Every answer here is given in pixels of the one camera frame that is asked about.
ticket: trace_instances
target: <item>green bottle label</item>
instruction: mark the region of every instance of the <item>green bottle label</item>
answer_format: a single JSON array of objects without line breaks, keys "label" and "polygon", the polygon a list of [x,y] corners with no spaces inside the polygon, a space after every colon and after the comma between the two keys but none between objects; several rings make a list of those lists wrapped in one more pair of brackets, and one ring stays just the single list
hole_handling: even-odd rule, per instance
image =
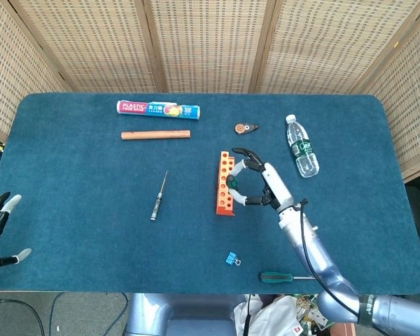
[{"label": "green bottle label", "polygon": [[291,149],[293,150],[296,159],[303,155],[313,153],[313,148],[311,147],[309,140],[297,140],[293,143]]}]

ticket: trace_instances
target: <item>orange pegboard block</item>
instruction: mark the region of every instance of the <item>orange pegboard block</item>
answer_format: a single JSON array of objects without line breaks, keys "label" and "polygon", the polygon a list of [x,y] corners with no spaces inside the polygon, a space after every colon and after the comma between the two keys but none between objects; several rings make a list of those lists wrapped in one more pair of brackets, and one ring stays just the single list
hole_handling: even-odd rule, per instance
[{"label": "orange pegboard block", "polygon": [[222,216],[235,216],[233,213],[233,197],[229,193],[225,182],[230,171],[235,166],[235,159],[229,152],[221,152],[218,173],[218,195],[216,196],[216,214]]}]

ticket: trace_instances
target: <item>blue felt surface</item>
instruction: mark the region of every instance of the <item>blue felt surface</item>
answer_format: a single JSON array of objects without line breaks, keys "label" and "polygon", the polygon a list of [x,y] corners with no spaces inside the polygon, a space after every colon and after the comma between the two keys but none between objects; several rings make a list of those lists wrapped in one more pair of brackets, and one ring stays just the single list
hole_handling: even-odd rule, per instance
[{"label": "blue felt surface", "polygon": [[[118,115],[119,99],[198,104],[199,121]],[[321,170],[298,174],[285,116],[307,129]],[[236,135],[236,123],[260,129]],[[186,130],[191,139],[122,141],[121,131]],[[17,112],[0,164],[0,194],[23,196],[0,256],[0,289],[194,293],[311,293],[314,281],[265,284],[262,271],[305,275],[270,207],[215,214],[221,151],[271,162],[343,275],[362,293],[420,291],[420,245],[381,103],[372,96],[33,94]],[[150,221],[166,170],[155,223]],[[250,171],[244,194],[263,183]],[[229,252],[241,258],[229,266]]]}]

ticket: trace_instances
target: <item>woven wicker screen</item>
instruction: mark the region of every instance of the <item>woven wicker screen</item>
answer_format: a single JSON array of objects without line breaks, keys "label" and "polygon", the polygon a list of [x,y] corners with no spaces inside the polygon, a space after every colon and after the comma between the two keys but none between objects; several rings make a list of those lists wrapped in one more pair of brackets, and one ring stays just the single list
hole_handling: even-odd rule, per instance
[{"label": "woven wicker screen", "polygon": [[415,177],[420,170],[420,28],[365,91],[384,103],[403,177]]},{"label": "woven wicker screen", "polygon": [[417,3],[285,0],[260,92],[350,92]]},{"label": "woven wicker screen", "polygon": [[56,77],[14,21],[0,4],[0,140],[5,141],[20,100],[31,92],[65,91]]},{"label": "woven wicker screen", "polygon": [[151,0],[172,92],[247,92],[266,0]]},{"label": "woven wicker screen", "polygon": [[12,0],[77,91],[156,91],[133,0]]}]

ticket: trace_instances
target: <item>wooden dowel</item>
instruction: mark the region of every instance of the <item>wooden dowel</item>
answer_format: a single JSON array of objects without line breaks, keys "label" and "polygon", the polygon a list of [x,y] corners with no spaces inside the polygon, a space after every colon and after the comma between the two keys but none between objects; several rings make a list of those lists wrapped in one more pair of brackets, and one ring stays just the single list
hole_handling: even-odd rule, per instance
[{"label": "wooden dowel", "polygon": [[181,131],[121,132],[122,140],[175,139],[190,137],[191,132],[189,129]]}]

